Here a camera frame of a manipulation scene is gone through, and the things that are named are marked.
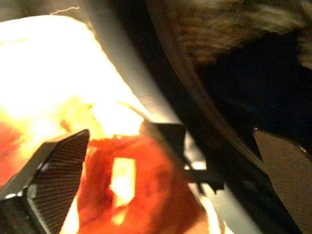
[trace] dark curved rim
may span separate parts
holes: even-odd
[[[286,209],[275,194],[269,178],[242,155],[215,127],[207,120],[201,108],[196,103],[196,97],[191,97],[182,84],[177,69],[173,69],[168,54],[158,39],[151,15],[144,0],[101,1],[93,0],[86,5],[92,8],[107,8],[114,11],[137,54],[157,83],[171,107],[185,124],[196,144],[202,150],[207,162],[221,173],[231,192],[237,197],[250,216],[256,221],[263,233],[300,233],[291,219],[285,214]],[[164,14],[154,15],[158,20],[165,20]],[[100,31],[100,21],[103,18],[91,17],[95,31]],[[244,186],[251,183],[261,195],[256,195],[252,189]]]

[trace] yellow glowing area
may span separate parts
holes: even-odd
[[[112,222],[116,225],[122,224],[124,221],[126,214],[127,214],[128,208],[125,208],[124,210],[118,212],[116,215],[113,216]]]
[[[13,161],[12,154],[19,155],[18,165],[0,174],[0,186],[44,141],[66,132],[89,129],[90,139],[139,133],[143,118],[120,103],[146,110],[80,21],[38,16],[1,22],[0,64],[0,126],[20,134],[18,149],[9,152]],[[7,148],[0,144],[0,155]]]
[[[113,206],[126,206],[135,196],[136,161],[130,158],[114,159],[111,190],[114,192]]]

